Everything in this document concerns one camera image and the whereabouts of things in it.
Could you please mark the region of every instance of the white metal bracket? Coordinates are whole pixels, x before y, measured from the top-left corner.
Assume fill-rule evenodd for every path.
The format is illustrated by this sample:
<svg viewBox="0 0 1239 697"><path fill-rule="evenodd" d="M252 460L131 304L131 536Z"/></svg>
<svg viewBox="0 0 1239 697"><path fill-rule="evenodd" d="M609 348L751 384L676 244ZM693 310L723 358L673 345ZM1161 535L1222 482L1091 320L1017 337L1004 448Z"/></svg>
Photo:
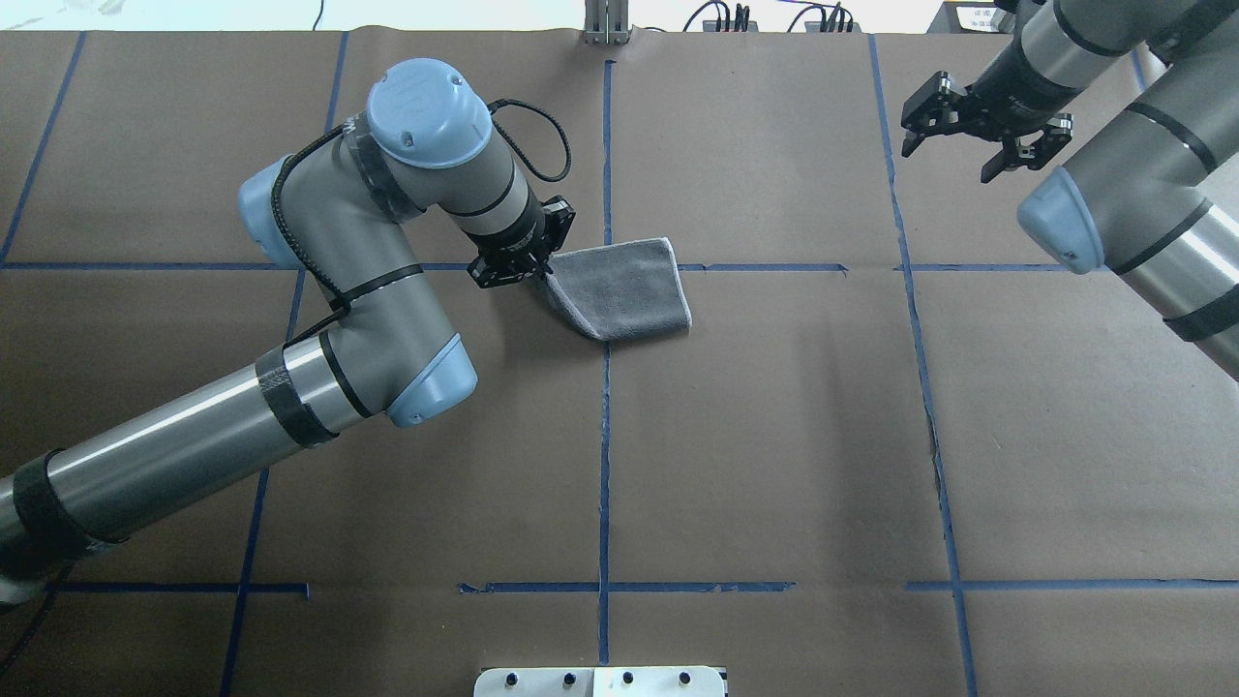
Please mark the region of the white metal bracket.
<svg viewBox="0 0 1239 697"><path fill-rule="evenodd" d="M727 672L709 666L489 669L473 697L727 697Z"/></svg>
<svg viewBox="0 0 1239 697"><path fill-rule="evenodd" d="M586 43L628 43L628 0L585 0Z"/></svg>

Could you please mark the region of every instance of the light blue joint cap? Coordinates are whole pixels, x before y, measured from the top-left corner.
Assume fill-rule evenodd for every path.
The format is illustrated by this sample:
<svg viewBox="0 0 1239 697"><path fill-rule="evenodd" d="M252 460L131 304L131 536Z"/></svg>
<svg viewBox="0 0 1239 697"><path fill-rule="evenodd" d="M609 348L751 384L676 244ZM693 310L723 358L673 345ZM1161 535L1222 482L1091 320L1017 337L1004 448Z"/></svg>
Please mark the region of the light blue joint cap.
<svg viewBox="0 0 1239 697"><path fill-rule="evenodd" d="M1087 274L1105 262L1093 213L1075 180L1063 167L1054 168L1020 203L1016 218L1033 241L1072 271Z"/></svg>
<svg viewBox="0 0 1239 697"><path fill-rule="evenodd" d="M284 240L279 225L275 224L275 214L271 213L271 186L275 184L275 177L279 176L286 158L287 155L280 157L274 165L240 184L237 191L237 209L240 210L240 222L245 224L250 239L263 248L268 259L281 269L300 269L301 261Z"/></svg>
<svg viewBox="0 0 1239 697"><path fill-rule="evenodd" d="M379 146L415 167L455 167L491 141L486 103L460 71L434 58L392 66L370 88L366 110Z"/></svg>
<svg viewBox="0 0 1239 697"><path fill-rule="evenodd" d="M400 428L416 426L451 410L473 394L477 373L456 334L388 407L388 418Z"/></svg>

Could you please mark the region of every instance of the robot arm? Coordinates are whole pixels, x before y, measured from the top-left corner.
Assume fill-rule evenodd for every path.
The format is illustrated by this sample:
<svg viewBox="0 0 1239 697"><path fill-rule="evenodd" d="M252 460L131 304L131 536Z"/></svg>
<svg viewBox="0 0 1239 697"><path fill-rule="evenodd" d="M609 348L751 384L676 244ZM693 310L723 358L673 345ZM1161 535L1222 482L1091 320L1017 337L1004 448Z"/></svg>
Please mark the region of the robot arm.
<svg viewBox="0 0 1239 697"><path fill-rule="evenodd" d="M1017 217L1073 271L1113 269L1239 380L1239 223L1196 188L1239 150L1239 0L1049 0L1028 17L1030 5L976 83L959 92L938 73L907 102L904 156L924 136L969 132L1004 144L983 181L1040 168L1069 139L1070 116L1057 110L1149 41L1170 69ZM1037 130L1037 142L1018 144Z"/></svg>
<svg viewBox="0 0 1239 697"><path fill-rule="evenodd" d="M400 228L432 204L477 244L478 285L548 272L574 212L539 203L460 73L418 58L375 84L367 111L242 186L250 235L305 266L330 328L253 366L0 480L0 608L66 561L161 520L378 412L398 427L465 400L477 375Z"/></svg>

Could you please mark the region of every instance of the black cable bundle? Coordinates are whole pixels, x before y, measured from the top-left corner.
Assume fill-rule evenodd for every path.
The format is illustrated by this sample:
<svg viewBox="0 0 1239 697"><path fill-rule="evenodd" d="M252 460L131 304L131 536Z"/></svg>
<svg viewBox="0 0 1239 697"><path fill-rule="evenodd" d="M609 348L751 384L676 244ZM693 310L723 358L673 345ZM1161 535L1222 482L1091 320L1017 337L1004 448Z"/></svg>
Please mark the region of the black cable bundle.
<svg viewBox="0 0 1239 697"><path fill-rule="evenodd" d="M709 7L710 5L714 5L714 11L719 17L719 21L714 25L714 31L722 31L724 26L730 27L731 7L729 7L727 4L724 2L722 0L707 0L704 5L698 7L695 12L693 12L693 16L689 17L689 21L684 22L684 28L681 28L680 31L688 31L689 27L693 26L693 20L695 20L696 16L704 12L705 9Z"/></svg>
<svg viewBox="0 0 1239 697"><path fill-rule="evenodd" d="M856 26L856 19L852 17L851 10L845 9L843 2L838 2L834 5L823 5L820 2L799 2L798 0L786 0L786 1L795 2L798 5L807 5L807 7L804 7L803 10L800 10L799 14L795 15L795 19L792 20L792 24L788 25L787 33L790 33L793 30L795 30L795 22L800 21L800 17L803 17L805 12L810 12L813 10L818 10L819 12L821 12L821 21L818 22L819 32L823 33L851 32L852 28L855 28ZM830 10L829 16L826 15L826 10Z"/></svg>

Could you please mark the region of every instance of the gray towel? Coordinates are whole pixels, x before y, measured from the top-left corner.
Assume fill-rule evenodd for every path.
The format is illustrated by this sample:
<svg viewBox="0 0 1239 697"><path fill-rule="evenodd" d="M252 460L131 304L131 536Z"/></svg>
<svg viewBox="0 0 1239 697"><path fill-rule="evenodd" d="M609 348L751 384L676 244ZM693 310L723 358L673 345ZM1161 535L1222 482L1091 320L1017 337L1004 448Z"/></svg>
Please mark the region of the gray towel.
<svg viewBox="0 0 1239 697"><path fill-rule="evenodd" d="M675 251L665 238L555 254L536 279L546 301L576 331L598 340L643 338L693 326Z"/></svg>

